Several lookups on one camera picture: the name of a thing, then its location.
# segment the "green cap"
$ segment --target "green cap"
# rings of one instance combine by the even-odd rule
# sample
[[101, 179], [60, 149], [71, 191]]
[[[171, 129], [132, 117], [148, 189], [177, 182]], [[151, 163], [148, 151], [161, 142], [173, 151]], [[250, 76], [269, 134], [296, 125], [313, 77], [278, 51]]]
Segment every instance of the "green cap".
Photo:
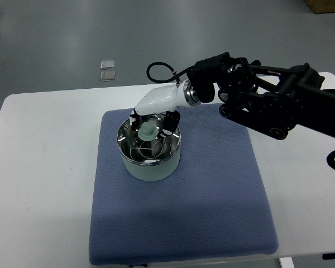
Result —
[[143, 141], [152, 141], [156, 138], [159, 130], [150, 122], [144, 122], [138, 130], [138, 137]]

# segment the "cardboard box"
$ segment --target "cardboard box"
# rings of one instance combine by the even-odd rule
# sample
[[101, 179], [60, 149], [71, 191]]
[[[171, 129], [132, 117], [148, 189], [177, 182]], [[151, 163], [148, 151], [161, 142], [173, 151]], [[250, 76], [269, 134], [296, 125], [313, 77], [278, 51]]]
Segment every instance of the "cardboard box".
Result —
[[335, 0], [304, 0], [315, 14], [335, 12]]

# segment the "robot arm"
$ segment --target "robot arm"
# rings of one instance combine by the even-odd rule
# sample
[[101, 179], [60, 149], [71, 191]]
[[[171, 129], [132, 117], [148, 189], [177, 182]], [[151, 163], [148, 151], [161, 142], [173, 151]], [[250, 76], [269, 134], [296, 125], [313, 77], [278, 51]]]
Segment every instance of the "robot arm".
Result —
[[[156, 80], [149, 75], [150, 68], [162, 64], [167, 66], [173, 77]], [[179, 77], [187, 74], [189, 80], [182, 83]], [[259, 78], [273, 75], [279, 82], [273, 85]], [[232, 58], [229, 53], [198, 61], [179, 74], [165, 63], [153, 63], [147, 69], [147, 76], [153, 82], [176, 85], [153, 89], [134, 108], [131, 125], [138, 129], [143, 116], [166, 111], [168, 118], [180, 116], [178, 106], [195, 107], [214, 99], [214, 83], [223, 104], [220, 114], [229, 120], [259, 131], [277, 140], [283, 140], [297, 124], [335, 138], [335, 89], [321, 90], [324, 77], [309, 64], [290, 69], [261, 66], [258, 60], [248, 63], [246, 58]], [[167, 120], [162, 137], [175, 131], [178, 119]], [[328, 158], [328, 164], [335, 169], [335, 152]]]

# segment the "screw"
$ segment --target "screw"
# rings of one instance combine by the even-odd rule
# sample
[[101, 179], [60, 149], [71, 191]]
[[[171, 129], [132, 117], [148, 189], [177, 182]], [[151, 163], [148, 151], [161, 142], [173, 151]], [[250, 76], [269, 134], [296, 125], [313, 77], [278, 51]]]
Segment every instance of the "screw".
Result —
[[227, 93], [221, 93], [219, 95], [220, 99], [224, 102], [228, 101], [228, 94]]

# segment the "black robotic arm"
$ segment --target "black robotic arm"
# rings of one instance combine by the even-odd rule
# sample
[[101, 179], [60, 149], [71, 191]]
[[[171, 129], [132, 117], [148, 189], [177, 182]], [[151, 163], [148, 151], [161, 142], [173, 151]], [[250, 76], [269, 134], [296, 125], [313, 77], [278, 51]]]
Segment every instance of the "black robotic arm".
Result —
[[[153, 82], [180, 82], [184, 73], [189, 78], [194, 93], [202, 103], [214, 99], [214, 83], [223, 104], [220, 114], [229, 120], [261, 132], [277, 140], [283, 140], [296, 125], [321, 132], [335, 138], [335, 89], [321, 90], [324, 77], [309, 64], [290, 69], [261, 66], [258, 60], [248, 63], [246, 58], [232, 58], [228, 52], [198, 61], [168, 80]], [[279, 78], [274, 85], [257, 75], [273, 75]], [[335, 152], [328, 164], [335, 169]]]

